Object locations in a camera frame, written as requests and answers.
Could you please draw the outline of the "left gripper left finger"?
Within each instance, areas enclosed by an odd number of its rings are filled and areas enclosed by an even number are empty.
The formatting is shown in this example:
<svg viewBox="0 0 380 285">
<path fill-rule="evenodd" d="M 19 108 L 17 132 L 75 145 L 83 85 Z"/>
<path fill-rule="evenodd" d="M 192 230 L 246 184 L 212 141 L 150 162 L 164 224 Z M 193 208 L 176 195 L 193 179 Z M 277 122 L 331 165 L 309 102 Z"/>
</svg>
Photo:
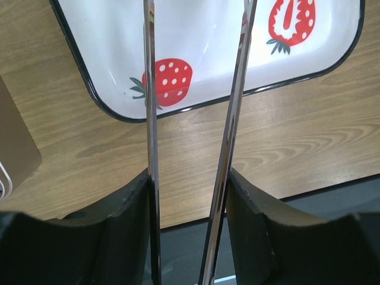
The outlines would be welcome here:
<svg viewBox="0 0 380 285">
<path fill-rule="evenodd" d="M 148 172 L 64 218 L 1 213 L 2 284 L 141 284 Z"/>
</svg>

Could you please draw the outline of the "metal tongs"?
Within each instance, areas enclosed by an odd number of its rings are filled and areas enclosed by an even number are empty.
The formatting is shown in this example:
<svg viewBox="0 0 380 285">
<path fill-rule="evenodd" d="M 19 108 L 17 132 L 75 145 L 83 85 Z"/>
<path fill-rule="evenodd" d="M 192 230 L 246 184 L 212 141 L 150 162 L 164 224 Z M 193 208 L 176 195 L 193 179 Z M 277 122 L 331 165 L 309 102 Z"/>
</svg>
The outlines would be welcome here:
<svg viewBox="0 0 380 285">
<path fill-rule="evenodd" d="M 232 166 L 233 150 L 243 89 L 248 66 L 251 45 L 252 28 L 254 25 L 256 1 L 244 2 L 242 28 L 240 31 L 239 47 L 232 89 L 229 99 L 226 123 L 218 161 L 216 181 L 213 191 L 210 216 L 208 219 L 207 235 L 202 256 L 199 284 L 214 284 L 220 236 L 223 228 L 223 215 L 226 206 L 227 182 Z M 155 71 L 155 42 L 154 42 L 154 1 L 143 2 L 144 11 L 144 65 L 145 65 L 145 102 L 147 118 L 147 151 L 150 212 L 150 247 L 151 247 L 151 282 L 161 284 L 162 265 L 160 250 L 160 203 L 159 203 L 159 159 L 157 132 L 157 96 Z"/>
</svg>

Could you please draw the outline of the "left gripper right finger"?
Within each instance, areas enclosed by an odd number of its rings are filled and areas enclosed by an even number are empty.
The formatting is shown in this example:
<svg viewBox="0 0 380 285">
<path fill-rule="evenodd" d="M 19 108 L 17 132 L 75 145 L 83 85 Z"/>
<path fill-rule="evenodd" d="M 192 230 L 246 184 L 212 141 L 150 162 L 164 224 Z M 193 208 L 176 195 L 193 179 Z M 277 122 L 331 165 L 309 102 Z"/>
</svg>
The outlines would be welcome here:
<svg viewBox="0 0 380 285">
<path fill-rule="evenodd" d="M 229 174 L 226 215 L 237 284 L 378 284 L 379 213 L 325 219 Z"/>
</svg>

